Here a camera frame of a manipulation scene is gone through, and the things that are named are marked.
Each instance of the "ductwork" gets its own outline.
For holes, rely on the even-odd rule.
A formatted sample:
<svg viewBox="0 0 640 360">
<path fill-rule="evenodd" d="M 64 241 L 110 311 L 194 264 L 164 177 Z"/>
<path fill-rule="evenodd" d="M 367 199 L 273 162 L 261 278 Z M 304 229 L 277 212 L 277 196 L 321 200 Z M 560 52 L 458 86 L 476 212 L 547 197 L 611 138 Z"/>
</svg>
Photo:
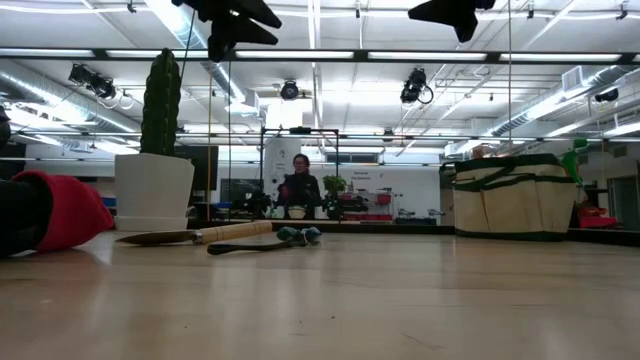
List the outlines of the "ductwork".
<svg viewBox="0 0 640 360">
<path fill-rule="evenodd" d="M 51 108 L 51 115 L 57 118 L 77 122 L 79 125 L 84 121 L 92 121 L 96 123 L 96 130 L 104 132 L 140 130 L 137 122 L 105 109 L 95 99 L 71 92 L 72 90 L 22 65 L 10 60 L 0 60 L 0 94 L 11 94 L 5 100 L 47 105 Z"/>
<path fill-rule="evenodd" d="M 500 124 L 490 132 L 493 136 L 502 134 L 560 109 L 569 101 L 591 96 L 615 86 L 634 66 L 610 66 L 606 69 L 596 66 L 579 66 L 563 75 L 563 82 L 540 96 L 526 102 L 509 121 L 509 114 L 499 118 Z"/>
<path fill-rule="evenodd" d="M 207 49 L 207 41 L 197 27 L 194 26 L 193 31 L 190 31 L 192 15 L 187 14 L 185 11 L 186 7 L 176 7 L 168 0 L 145 0 L 145 2 L 185 49 L 187 48 L 187 43 L 189 44 L 190 50 Z M 213 81 L 224 94 L 229 96 L 234 102 L 243 103 L 245 101 L 244 91 L 231 80 L 229 74 L 227 74 L 220 64 L 202 61 L 200 65 L 207 73 L 213 75 Z"/>
</svg>

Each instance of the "potted cactus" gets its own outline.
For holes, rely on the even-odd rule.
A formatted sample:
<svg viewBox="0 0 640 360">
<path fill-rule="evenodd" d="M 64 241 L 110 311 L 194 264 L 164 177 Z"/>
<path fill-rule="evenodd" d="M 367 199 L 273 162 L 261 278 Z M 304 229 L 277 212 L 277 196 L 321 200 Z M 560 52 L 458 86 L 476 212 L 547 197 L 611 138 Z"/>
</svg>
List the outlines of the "potted cactus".
<svg viewBox="0 0 640 360">
<path fill-rule="evenodd" d="M 140 154 L 116 156 L 118 230 L 186 229 L 194 168 L 173 157 L 181 82 L 173 53 L 163 49 L 147 77 Z"/>
</svg>

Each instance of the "garden tool bag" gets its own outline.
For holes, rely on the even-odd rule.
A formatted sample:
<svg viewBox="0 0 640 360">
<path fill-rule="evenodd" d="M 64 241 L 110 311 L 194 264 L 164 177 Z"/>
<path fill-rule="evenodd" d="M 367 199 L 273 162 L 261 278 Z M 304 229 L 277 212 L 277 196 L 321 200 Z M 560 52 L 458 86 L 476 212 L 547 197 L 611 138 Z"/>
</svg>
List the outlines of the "garden tool bag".
<svg viewBox="0 0 640 360">
<path fill-rule="evenodd" d="M 453 164 L 457 235 L 533 241 L 564 238 L 576 185 L 553 154 Z"/>
</svg>

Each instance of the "small white pot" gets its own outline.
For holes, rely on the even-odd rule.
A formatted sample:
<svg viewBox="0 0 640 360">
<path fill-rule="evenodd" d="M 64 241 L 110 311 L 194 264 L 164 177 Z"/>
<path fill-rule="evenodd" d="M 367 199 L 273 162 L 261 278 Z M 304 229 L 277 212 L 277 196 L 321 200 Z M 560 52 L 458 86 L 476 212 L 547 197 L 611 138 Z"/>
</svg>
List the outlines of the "small white pot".
<svg viewBox="0 0 640 360">
<path fill-rule="evenodd" d="M 154 155 L 117 155 L 116 228 L 172 231 L 187 228 L 194 167 L 188 160 Z"/>
</svg>

